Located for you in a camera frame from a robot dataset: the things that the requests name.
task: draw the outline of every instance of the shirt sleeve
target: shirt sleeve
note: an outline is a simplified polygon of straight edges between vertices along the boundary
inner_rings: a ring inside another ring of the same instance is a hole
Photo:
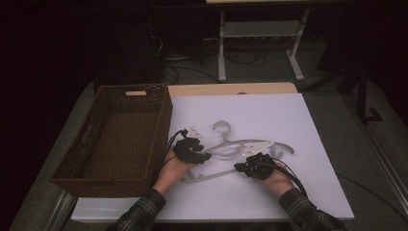
[[[144,231],[151,230],[156,216],[166,205],[165,198],[156,190],[150,189],[107,231]]]
[[[339,219],[318,210],[298,189],[287,191],[279,203],[302,230],[347,230]]]

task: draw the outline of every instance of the plaid shirt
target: plaid shirt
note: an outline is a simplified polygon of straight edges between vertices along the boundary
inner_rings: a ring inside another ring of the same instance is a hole
[[[307,199],[298,189],[286,192],[279,203],[289,214],[296,228],[301,230],[323,231],[323,230],[346,230],[343,223],[321,210]],[[162,195],[151,189],[145,196],[141,197],[128,212],[123,214],[107,231],[132,230],[148,231],[152,229],[156,216],[166,205]],[[243,223],[242,231],[279,231],[279,227],[273,223]]]

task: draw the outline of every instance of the brown wicker basket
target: brown wicker basket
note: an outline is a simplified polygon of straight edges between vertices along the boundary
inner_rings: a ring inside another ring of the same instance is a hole
[[[172,112],[167,86],[101,87],[51,178],[78,197],[135,197],[163,162]]]

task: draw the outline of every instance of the hand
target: hand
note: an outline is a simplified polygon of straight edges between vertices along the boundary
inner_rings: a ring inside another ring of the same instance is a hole
[[[166,155],[165,164],[159,173],[159,177],[154,184],[153,189],[157,190],[162,195],[165,195],[174,184],[181,180],[181,177],[186,171],[195,166],[195,164],[188,164],[180,161],[171,147]]]
[[[283,169],[286,169],[286,167],[280,163],[277,163],[276,165]],[[267,186],[268,189],[278,197],[281,197],[285,192],[294,188],[292,180],[279,170],[274,170],[273,173],[265,180],[254,180]]]

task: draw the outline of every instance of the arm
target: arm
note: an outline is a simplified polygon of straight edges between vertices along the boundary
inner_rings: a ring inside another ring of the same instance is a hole
[[[151,230],[156,216],[166,205],[164,196],[171,187],[180,181],[184,173],[195,165],[177,159],[174,152],[167,153],[165,164],[152,189],[142,196],[128,212],[107,228],[113,230]]]
[[[279,203],[302,230],[346,230],[340,220],[318,210],[282,172],[275,170],[267,179],[255,181],[264,184],[274,195],[280,197]]]

